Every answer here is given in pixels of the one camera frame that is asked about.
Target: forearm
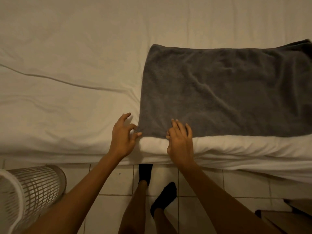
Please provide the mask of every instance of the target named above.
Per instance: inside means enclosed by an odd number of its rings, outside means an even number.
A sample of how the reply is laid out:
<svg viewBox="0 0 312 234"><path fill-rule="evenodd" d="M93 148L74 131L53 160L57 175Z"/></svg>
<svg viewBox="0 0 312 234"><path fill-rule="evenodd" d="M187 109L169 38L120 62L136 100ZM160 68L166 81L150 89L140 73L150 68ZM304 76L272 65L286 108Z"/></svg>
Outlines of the forearm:
<svg viewBox="0 0 312 234"><path fill-rule="evenodd" d="M217 233L278 233L214 183L194 162L180 169Z"/></svg>
<svg viewBox="0 0 312 234"><path fill-rule="evenodd" d="M69 193L25 233L76 233L105 181L119 162L118 156L109 153L105 155Z"/></svg>

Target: white plastic basket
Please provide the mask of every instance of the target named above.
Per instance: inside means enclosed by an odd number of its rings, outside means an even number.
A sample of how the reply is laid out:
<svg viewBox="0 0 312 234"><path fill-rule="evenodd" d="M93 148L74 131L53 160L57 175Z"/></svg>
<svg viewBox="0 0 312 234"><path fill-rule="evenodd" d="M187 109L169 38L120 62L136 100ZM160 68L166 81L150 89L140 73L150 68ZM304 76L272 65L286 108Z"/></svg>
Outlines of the white plastic basket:
<svg viewBox="0 0 312 234"><path fill-rule="evenodd" d="M65 188L65 174L57 166L0 170L0 233L29 227Z"/></svg>

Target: person's left arm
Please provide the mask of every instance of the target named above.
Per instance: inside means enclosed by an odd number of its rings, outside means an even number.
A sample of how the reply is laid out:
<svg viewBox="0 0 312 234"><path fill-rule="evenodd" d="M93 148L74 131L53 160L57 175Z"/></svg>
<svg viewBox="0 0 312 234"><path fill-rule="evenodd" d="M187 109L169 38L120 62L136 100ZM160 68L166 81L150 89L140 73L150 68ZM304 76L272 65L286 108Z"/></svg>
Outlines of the person's left arm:
<svg viewBox="0 0 312 234"><path fill-rule="evenodd" d="M124 126L124 121L130 115L123 114L116 122L109 152L70 192L24 233L78 232L105 181L118 163L132 152L135 140L142 134L130 135L130 131L136 128L134 124Z"/></svg>

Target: bed sheet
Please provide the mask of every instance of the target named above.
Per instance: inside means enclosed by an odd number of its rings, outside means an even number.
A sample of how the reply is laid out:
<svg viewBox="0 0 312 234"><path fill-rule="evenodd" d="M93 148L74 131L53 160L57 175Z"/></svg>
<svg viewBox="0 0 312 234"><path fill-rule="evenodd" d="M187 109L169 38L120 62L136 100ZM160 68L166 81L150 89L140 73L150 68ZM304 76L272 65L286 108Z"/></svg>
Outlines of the bed sheet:
<svg viewBox="0 0 312 234"><path fill-rule="evenodd" d="M138 122L152 44L271 48L310 38L312 0L0 0L0 152L97 162L123 113ZM197 162L312 180L311 136L194 138ZM144 137L121 164L168 163Z"/></svg>

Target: bare leg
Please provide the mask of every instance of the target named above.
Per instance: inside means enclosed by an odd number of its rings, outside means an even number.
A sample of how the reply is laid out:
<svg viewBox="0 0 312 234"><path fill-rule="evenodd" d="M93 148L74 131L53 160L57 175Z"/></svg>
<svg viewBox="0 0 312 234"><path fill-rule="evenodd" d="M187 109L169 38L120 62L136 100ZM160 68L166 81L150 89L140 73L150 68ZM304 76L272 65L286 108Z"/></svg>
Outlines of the bare leg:
<svg viewBox="0 0 312 234"><path fill-rule="evenodd" d="M172 226L171 222L167 219L161 208L155 209L154 221L156 224L157 234L174 234L177 231Z"/></svg>
<svg viewBox="0 0 312 234"><path fill-rule="evenodd" d="M121 220L119 234L144 234L147 182L139 182Z"/></svg>

